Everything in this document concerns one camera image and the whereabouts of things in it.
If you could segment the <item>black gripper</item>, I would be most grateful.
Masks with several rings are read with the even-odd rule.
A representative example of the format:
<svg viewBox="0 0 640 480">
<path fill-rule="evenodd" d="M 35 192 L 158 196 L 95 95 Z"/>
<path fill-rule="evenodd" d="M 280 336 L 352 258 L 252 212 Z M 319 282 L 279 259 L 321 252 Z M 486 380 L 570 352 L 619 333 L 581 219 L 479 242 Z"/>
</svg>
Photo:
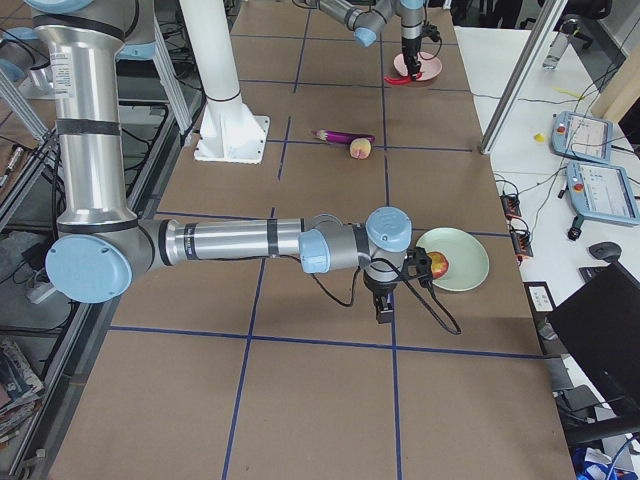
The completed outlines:
<svg viewBox="0 0 640 480">
<path fill-rule="evenodd" d="M 407 76 L 410 79 L 421 77 L 421 62 L 418 60 L 419 37 L 402 37 L 402 54 L 407 67 Z"/>
<path fill-rule="evenodd" d="M 372 293 L 378 324 L 390 324 L 394 320 L 394 300 L 392 292 L 397 282 L 374 279 L 367 272 L 363 276 L 364 285 Z"/>
</svg>

